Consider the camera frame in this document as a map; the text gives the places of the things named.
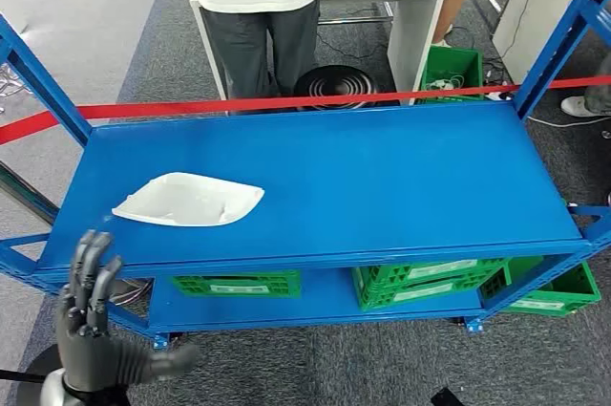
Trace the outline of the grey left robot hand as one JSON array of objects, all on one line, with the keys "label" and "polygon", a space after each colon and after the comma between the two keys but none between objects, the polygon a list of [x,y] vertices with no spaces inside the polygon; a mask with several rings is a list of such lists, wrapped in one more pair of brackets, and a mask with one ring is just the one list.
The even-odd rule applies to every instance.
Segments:
[{"label": "grey left robot hand", "polygon": [[122,265],[115,256],[100,261],[111,244],[106,232],[86,231],[75,246],[69,281],[59,294],[57,341],[68,387],[95,393],[185,374],[198,358],[195,347],[156,353],[108,331],[106,303]]}]

